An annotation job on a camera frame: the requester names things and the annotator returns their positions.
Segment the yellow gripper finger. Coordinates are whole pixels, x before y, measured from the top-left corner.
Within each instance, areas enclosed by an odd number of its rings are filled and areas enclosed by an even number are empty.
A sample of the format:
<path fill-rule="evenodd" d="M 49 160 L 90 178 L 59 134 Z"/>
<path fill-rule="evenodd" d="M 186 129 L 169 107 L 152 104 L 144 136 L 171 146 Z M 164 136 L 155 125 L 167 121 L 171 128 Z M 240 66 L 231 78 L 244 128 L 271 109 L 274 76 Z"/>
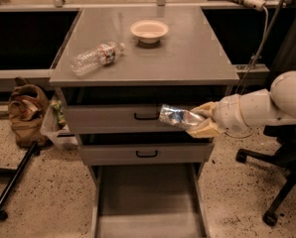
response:
<path fill-rule="evenodd" d="M 198 139 L 217 137 L 223 132 L 224 129 L 211 118 L 207 118 L 204 122 L 187 130 L 190 136 Z"/>
<path fill-rule="evenodd" d="M 203 117 L 212 117 L 217 107 L 216 102 L 207 102 L 192 109 L 192 112 Z"/>

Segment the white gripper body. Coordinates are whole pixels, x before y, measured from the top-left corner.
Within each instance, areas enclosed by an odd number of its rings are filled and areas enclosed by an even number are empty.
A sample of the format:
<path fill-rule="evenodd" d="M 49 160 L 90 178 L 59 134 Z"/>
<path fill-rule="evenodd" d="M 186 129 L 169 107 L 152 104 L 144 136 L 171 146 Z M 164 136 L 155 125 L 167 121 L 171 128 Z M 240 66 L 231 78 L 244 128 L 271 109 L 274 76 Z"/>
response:
<path fill-rule="evenodd" d="M 213 111 L 214 121 L 229 133 L 241 133 L 248 129 L 240 112 L 240 95 L 221 99 Z"/>

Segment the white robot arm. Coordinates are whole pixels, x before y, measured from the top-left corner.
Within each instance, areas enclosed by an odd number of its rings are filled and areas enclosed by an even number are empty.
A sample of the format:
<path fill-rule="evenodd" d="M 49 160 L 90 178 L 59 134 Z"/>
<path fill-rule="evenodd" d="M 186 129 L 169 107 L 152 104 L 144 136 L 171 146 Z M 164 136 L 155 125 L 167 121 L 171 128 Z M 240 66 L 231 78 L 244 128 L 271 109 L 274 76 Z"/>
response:
<path fill-rule="evenodd" d="M 193 138 L 241 133 L 252 126 L 296 125 L 296 70 L 278 75 L 270 89 L 226 96 L 192 109 L 206 120 L 187 130 Z"/>

